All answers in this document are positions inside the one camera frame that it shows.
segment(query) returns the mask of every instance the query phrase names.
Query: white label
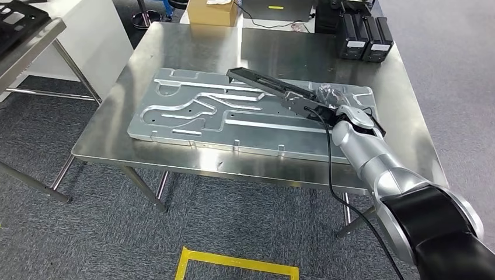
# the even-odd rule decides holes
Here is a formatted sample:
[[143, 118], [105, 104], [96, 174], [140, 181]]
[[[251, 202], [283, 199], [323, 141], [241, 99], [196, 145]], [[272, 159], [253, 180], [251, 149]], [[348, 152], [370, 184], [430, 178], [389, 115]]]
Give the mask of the white label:
[[390, 45], [374, 44], [371, 46], [371, 50], [373, 50], [373, 51], [388, 51], [389, 48], [390, 48]]
[[347, 46], [350, 48], [362, 48], [364, 47], [364, 42], [361, 41], [349, 41], [347, 42]]

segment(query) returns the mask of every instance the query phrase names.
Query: yellow tape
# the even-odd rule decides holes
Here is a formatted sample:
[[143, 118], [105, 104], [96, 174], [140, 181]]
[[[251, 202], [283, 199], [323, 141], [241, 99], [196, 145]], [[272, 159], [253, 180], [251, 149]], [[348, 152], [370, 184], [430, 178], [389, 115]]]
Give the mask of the yellow tape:
[[246, 260], [244, 258], [228, 257], [226, 255], [216, 255], [211, 253], [203, 253], [192, 251], [182, 247], [180, 254], [179, 265], [175, 280], [184, 280], [186, 276], [186, 268], [188, 260], [203, 261], [205, 263], [227, 265], [230, 267], [245, 268], [247, 270], [263, 271], [268, 273], [276, 273], [290, 276], [291, 280], [299, 280], [299, 268], [290, 267], [288, 265], [271, 264], [264, 261]]

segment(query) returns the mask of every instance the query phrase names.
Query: aluminum plate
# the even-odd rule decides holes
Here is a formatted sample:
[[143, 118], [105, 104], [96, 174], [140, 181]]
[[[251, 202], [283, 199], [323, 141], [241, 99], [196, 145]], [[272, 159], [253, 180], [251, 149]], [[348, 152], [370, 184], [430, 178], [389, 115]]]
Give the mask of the aluminum plate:
[[[320, 83], [284, 80], [314, 90]], [[332, 84], [352, 106], [370, 107], [369, 87]], [[315, 121], [283, 108], [271, 94], [218, 73], [162, 68], [127, 130], [143, 141], [328, 161], [326, 135]], [[332, 144], [332, 162], [348, 163]]]

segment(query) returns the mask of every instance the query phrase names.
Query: cardboard box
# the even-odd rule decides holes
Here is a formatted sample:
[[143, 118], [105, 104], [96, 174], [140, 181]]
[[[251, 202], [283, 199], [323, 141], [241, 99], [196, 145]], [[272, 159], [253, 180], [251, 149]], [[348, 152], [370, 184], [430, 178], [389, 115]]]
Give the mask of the cardboard box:
[[189, 22], [200, 25], [234, 26], [237, 19], [235, 0], [225, 5], [207, 5], [206, 0], [189, 0]]

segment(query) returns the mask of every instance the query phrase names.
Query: table surface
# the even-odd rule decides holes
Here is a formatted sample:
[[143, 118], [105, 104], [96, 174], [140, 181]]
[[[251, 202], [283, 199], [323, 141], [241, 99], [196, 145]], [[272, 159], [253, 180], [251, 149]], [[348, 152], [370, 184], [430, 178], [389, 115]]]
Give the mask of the table surface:
[[[327, 189], [327, 163], [138, 141], [127, 127], [161, 67], [226, 73], [249, 67], [284, 79], [369, 86], [385, 140], [403, 164], [447, 185], [398, 49], [381, 64], [338, 59], [326, 34], [153, 23], [72, 153], [87, 162]], [[333, 164], [338, 191], [367, 194], [354, 170]]]
[[64, 22], [53, 19], [28, 40], [0, 60], [0, 93], [8, 88], [26, 68], [65, 30]]

